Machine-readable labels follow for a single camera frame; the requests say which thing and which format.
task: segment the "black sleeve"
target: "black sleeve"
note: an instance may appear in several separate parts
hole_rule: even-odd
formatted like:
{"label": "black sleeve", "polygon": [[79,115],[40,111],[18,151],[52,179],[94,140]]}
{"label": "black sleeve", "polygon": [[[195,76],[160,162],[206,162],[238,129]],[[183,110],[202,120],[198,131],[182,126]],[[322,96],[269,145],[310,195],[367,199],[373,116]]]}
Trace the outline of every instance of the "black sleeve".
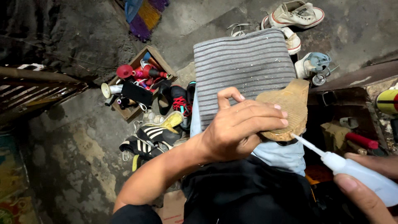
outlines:
{"label": "black sleeve", "polygon": [[149,205],[131,205],[121,207],[112,218],[111,224],[162,224],[162,220]]}

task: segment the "glue bottle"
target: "glue bottle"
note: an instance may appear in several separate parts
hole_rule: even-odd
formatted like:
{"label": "glue bottle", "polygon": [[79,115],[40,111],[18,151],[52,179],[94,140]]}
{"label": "glue bottle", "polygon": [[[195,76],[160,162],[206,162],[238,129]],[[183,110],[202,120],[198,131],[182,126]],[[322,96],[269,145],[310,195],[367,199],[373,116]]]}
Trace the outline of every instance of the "glue bottle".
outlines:
{"label": "glue bottle", "polygon": [[333,175],[345,173],[353,176],[373,190],[387,207],[398,204],[398,184],[392,180],[360,165],[352,159],[344,159],[335,153],[324,152],[304,138],[295,134],[292,134],[292,136],[320,155],[322,162],[333,171]]}

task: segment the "wooden box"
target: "wooden box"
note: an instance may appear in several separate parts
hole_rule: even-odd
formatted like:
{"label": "wooden box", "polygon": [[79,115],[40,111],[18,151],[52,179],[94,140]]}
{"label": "wooden box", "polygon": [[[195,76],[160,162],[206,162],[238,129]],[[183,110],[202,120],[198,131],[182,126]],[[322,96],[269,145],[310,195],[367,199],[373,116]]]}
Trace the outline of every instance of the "wooden box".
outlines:
{"label": "wooden box", "polygon": [[[133,67],[133,69],[138,68],[139,66],[141,66],[141,59],[144,57],[144,55],[149,52],[152,57],[159,63],[159,65],[164,69],[165,72],[167,72],[170,77],[168,78],[168,80],[171,80],[171,82],[173,83],[176,79],[177,79],[177,75],[176,73],[171,69],[171,67],[166,63],[166,61],[163,59],[163,57],[160,55],[160,53],[156,50],[156,48],[151,47],[149,45],[146,45],[136,56],[135,58],[133,58],[133,60],[129,63],[129,65],[131,67]],[[120,78],[118,76],[116,76],[115,78],[112,79],[112,81],[110,81],[108,83],[109,86],[111,85],[115,85],[116,82],[119,80]],[[153,92],[153,96],[152,96],[152,100],[154,101],[156,99],[156,97],[158,96],[158,90],[156,89],[155,92]],[[119,104],[117,104],[117,102],[115,101],[112,104],[112,107],[117,110],[124,118],[124,120],[130,120],[130,119],[134,119],[136,118],[141,112],[142,109],[141,107],[128,107],[124,110],[120,109]]]}

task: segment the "gray striped fabric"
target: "gray striped fabric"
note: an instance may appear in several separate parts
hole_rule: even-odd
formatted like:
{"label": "gray striped fabric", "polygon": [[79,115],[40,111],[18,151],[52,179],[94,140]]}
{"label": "gray striped fabric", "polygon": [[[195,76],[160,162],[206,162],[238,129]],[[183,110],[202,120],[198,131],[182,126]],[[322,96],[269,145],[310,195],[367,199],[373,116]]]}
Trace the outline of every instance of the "gray striped fabric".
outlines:
{"label": "gray striped fabric", "polygon": [[220,90],[234,86],[254,100],[259,93],[283,89],[296,78],[285,38],[277,28],[198,43],[193,53],[202,130],[218,111]]}

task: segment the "hand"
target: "hand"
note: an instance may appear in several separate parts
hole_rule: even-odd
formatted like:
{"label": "hand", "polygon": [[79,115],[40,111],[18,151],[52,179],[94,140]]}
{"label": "hand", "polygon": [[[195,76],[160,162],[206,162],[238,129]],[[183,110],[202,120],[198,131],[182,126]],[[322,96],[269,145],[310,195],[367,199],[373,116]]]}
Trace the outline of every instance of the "hand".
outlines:
{"label": "hand", "polygon": [[[231,106],[231,97],[238,104]],[[217,98],[219,112],[200,133],[197,145],[208,162],[245,158],[260,144],[259,131],[288,126],[287,112],[281,111],[281,106],[245,100],[235,87],[218,92]]]}
{"label": "hand", "polygon": [[[398,156],[388,158],[346,153],[345,157],[393,179],[398,179]],[[382,200],[367,186],[347,174],[337,174],[334,182],[341,191],[368,217],[372,224],[397,224]]]}

